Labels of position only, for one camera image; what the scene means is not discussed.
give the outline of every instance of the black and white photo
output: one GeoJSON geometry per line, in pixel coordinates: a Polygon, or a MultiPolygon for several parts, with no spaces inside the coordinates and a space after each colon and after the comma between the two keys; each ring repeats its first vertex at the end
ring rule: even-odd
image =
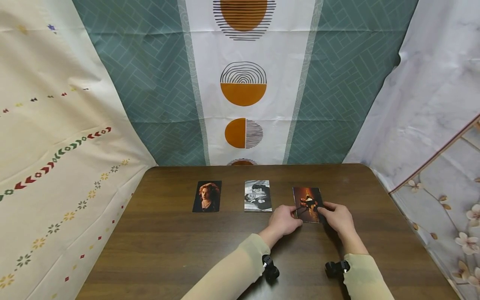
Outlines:
{"type": "Polygon", "coordinates": [[[272,199],[270,198],[270,182],[268,180],[245,181],[246,212],[271,212],[272,199]]]}

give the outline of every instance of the green patterned fabric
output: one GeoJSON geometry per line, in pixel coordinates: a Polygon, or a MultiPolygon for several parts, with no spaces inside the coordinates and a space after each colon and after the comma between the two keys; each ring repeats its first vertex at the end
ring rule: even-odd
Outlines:
{"type": "MultiPolygon", "coordinates": [[[[324,0],[287,163],[343,161],[398,63],[417,1],[324,0]]],[[[157,163],[204,165],[177,0],[73,3],[157,163]]]]}
{"type": "Polygon", "coordinates": [[[324,0],[289,164],[341,163],[398,50],[418,0],[324,0]]]}
{"type": "Polygon", "coordinates": [[[159,165],[205,165],[177,0],[73,0],[159,165]]]}

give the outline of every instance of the black clip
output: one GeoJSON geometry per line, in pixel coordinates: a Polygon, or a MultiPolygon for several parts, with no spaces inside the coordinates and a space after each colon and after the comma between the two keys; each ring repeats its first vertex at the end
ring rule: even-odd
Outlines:
{"type": "Polygon", "coordinates": [[[328,278],[339,278],[348,270],[350,270],[350,264],[345,260],[338,263],[327,262],[325,264],[325,273],[327,273],[328,278]]]}
{"type": "Polygon", "coordinates": [[[280,276],[280,271],[274,266],[273,260],[268,254],[262,256],[262,262],[264,263],[265,279],[270,283],[274,282],[280,276]]]}

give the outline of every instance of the wooden table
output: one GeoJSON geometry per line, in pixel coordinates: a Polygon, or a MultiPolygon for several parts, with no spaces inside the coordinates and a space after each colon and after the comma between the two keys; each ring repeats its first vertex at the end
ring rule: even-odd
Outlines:
{"type": "MultiPolygon", "coordinates": [[[[147,171],[77,299],[180,299],[270,213],[244,212],[244,181],[270,180],[273,207],[292,187],[319,187],[345,204],[396,300],[457,299],[374,174],[362,165],[168,167],[147,171]],[[192,213],[197,182],[222,180],[220,212],[192,213]]],[[[324,272],[339,255],[319,224],[305,223],[273,248],[280,270],[240,299],[342,299],[324,272]]]]}

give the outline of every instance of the woman with red hair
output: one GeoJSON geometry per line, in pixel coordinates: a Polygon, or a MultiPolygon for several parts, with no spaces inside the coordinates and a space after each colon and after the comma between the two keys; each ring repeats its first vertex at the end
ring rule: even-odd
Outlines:
{"type": "Polygon", "coordinates": [[[220,189],[213,182],[206,183],[198,189],[200,197],[193,204],[194,213],[217,212],[220,209],[220,189]]]}

